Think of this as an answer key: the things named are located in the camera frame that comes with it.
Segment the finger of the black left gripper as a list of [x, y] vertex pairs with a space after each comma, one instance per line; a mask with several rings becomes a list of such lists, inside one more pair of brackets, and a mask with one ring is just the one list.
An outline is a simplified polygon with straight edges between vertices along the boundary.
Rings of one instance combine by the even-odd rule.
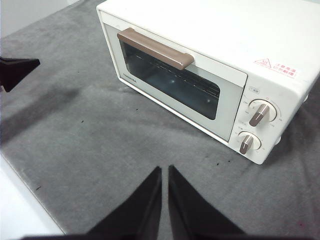
[[0, 85], [10, 92], [40, 64], [38, 58], [0, 57]]

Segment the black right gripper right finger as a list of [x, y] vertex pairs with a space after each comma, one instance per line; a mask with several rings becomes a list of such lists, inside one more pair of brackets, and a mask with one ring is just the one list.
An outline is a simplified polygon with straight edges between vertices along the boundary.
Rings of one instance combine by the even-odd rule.
[[249, 240], [209, 204], [174, 165], [168, 167], [168, 207], [175, 240]]

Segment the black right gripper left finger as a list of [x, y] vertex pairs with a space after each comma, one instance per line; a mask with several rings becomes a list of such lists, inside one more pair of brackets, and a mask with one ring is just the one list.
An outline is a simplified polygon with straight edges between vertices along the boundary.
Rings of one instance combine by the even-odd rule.
[[162, 208], [162, 169], [155, 167], [137, 189], [85, 234], [26, 236], [24, 240], [155, 240]]

